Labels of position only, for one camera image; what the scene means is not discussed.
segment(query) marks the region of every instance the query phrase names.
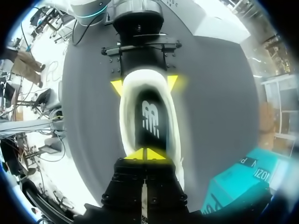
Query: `bolt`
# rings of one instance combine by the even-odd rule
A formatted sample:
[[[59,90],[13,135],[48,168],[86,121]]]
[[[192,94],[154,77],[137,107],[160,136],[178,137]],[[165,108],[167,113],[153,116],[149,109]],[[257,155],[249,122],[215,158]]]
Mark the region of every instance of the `bolt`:
[[[180,200],[185,201],[185,200],[187,200],[187,198],[188,198],[187,195],[183,194],[183,195],[181,195]]]
[[[109,195],[107,195],[107,194],[102,195],[102,199],[107,199],[107,198],[109,198]]]

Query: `white sneaker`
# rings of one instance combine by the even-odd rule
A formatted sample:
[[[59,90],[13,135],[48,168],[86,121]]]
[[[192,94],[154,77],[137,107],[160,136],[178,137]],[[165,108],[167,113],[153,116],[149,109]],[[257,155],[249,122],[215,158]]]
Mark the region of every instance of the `white sneaker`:
[[[143,99],[141,99],[142,103],[140,101],[142,93],[152,90],[161,99],[163,108],[166,108],[167,114],[164,116],[168,119],[165,123],[167,125],[166,129],[161,128],[161,125],[163,125],[161,123],[164,123],[164,117],[162,116],[161,119],[161,113],[159,112],[158,114],[160,110],[157,110],[157,108],[160,109],[161,107],[156,107],[154,103],[151,104],[151,102],[143,101]],[[176,166],[176,176],[184,190],[184,171],[175,107],[164,76],[155,70],[143,69],[133,71],[126,76],[123,82],[120,103],[120,128],[121,139],[127,156],[139,149],[139,146],[136,145],[136,138],[138,138],[136,134],[139,134],[139,131],[135,132],[136,125],[139,125],[136,124],[137,117],[142,118],[137,120],[137,122],[140,123],[142,132],[148,132],[151,135],[149,136],[150,139],[155,137],[157,141],[160,141],[165,137],[166,152]]]

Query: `robotic arm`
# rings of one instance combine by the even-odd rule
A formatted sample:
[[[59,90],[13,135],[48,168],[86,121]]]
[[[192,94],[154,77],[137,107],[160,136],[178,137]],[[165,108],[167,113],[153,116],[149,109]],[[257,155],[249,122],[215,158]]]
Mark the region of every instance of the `robotic arm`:
[[[156,0],[45,0],[43,5],[73,15],[82,26],[103,20],[111,2],[113,25],[121,35],[157,34],[164,19]]]

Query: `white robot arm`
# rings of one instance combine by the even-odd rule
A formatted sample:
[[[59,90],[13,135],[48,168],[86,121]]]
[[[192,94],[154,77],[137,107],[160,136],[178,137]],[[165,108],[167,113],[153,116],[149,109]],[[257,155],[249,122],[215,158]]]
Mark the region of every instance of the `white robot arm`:
[[[45,0],[41,6],[51,6],[74,16],[78,22],[87,26],[91,21],[97,23],[102,20],[103,12],[111,0]]]

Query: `shoe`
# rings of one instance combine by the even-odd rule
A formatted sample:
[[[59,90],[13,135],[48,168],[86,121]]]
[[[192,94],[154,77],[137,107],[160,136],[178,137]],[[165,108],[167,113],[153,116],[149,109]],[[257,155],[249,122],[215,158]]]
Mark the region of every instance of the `shoe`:
[[[41,66],[41,71],[43,71],[45,68],[46,68],[46,65],[43,64],[43,65]]]
[[[120,103],[121,140],[127,156],[140,148],[166,154],[176,166],[184,190],[184,170],[178,121],[171,91],[164,76],[137,70],[123,81]]]
[[[38,87],[39,87],[39,88],[42,88],[42,87],[43,87],[43,82],[42,82],[42,81],[38,83]]]

